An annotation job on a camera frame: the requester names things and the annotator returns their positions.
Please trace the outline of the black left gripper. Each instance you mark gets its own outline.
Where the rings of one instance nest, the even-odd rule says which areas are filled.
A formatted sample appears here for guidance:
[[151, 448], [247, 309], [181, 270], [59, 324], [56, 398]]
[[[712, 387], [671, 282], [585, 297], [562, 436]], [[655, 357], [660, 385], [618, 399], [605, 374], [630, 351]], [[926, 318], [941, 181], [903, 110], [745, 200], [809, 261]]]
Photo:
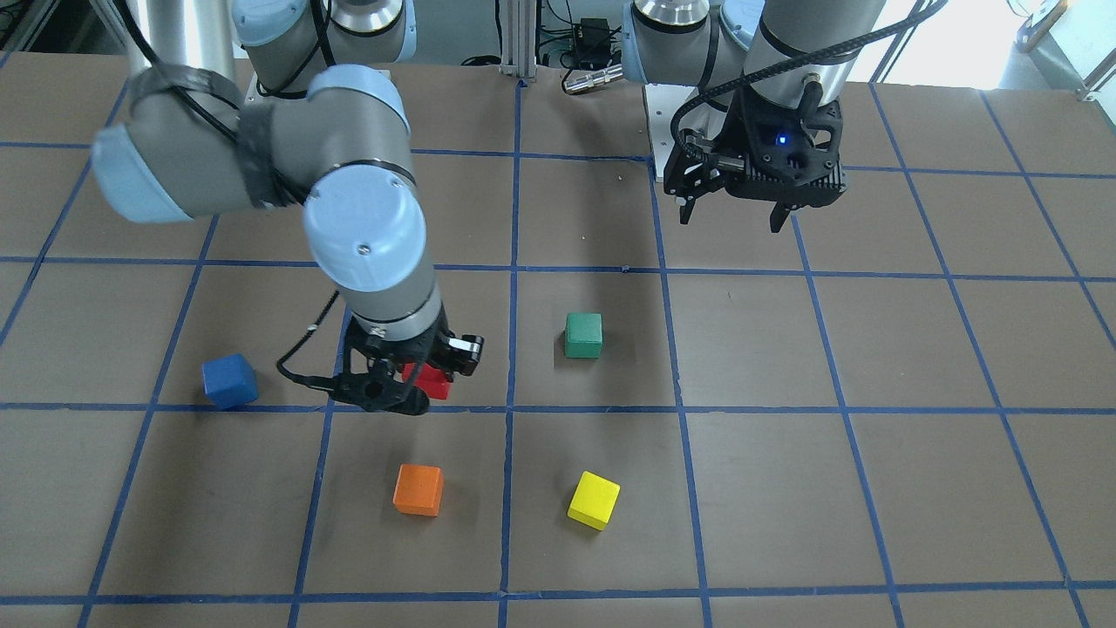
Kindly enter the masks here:
[[[820, 83], [805, 83], [792, 106], [766, 99], [752, 86], [735, 89], [722, 131], [712, 141], [683, 131], [664, 172], [666, 194], [677, 199], [681, 225], [690, 225], [698, 199], [723, 190], [735, 199], [776, 203], [771, 234], [799, 207], [825, 207], [848, 190], [841, 167], [841, 110], [824, 103]], [[686, 147], [696, 147], [693, 156]]]

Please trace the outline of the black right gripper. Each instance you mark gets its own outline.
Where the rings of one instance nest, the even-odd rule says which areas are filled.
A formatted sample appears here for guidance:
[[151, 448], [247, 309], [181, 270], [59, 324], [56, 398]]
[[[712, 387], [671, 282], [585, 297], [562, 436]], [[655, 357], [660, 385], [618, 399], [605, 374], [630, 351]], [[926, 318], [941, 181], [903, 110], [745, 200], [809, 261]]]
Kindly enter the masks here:
[[430, 409], [431, 398], [414, 385], [416, 373], [403, 381], [403, 365], [427, 363], [441, 371], [471, 377], [483, 350], [485, 338], [454, 337], [444, 313], [427, 331], [403, 341], [376, 337], [352, 317], [343, 336], [340, 373], [330, 381], [330, 398], [371, 413], [421, 416]]

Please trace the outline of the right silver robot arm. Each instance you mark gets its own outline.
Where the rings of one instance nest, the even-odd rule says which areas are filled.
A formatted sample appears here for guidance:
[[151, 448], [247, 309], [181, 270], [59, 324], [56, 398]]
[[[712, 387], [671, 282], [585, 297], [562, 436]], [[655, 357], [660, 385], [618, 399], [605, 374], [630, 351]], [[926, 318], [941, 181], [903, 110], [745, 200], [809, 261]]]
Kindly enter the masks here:
[[419, 416], [422, 375], [475, 371], [450, 330], [416, 195], [412, 127], [378, 65], [416, 48], [411, 1], [116, 1], [132, 44], [129, 118], [92, 171], [117, 214], [192, 222], [298, 204], [350, 311], [340, 371], [283, 378], [364, 410]]

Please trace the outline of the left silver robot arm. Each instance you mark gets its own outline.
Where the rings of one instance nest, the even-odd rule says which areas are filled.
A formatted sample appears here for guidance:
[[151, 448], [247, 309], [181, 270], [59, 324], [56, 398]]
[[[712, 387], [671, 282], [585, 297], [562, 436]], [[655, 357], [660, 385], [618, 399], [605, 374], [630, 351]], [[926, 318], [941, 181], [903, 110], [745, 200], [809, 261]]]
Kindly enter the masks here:
[[856, 52], [714, 94], [777, 62], [869, 33], [881, 1], [633, 1], [624, 12], [623, 66], [631, 83], [682, 85], [663, 187], [687, 223], [698, 199], [725, 191], [775, 203], [772, 232], [800, 207], [825, 207], [847, 190], [840, 93]]

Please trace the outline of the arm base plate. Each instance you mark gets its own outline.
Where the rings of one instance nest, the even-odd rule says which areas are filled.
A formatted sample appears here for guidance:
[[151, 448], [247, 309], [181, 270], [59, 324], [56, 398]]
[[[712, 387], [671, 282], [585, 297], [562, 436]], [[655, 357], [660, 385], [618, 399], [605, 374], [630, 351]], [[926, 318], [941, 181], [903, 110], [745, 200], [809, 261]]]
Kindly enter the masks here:
[[655, 180], [664, 181], [667, 160], [672, 154], [675, 141], [670, 131], [670, 120], [679, 107], [698, 91], [694, 87], [684, 85], [647, 84], [644, 85], [644, 100], [647, 112], [647, 136], [653, 149], [652, 160], [655, 168]]

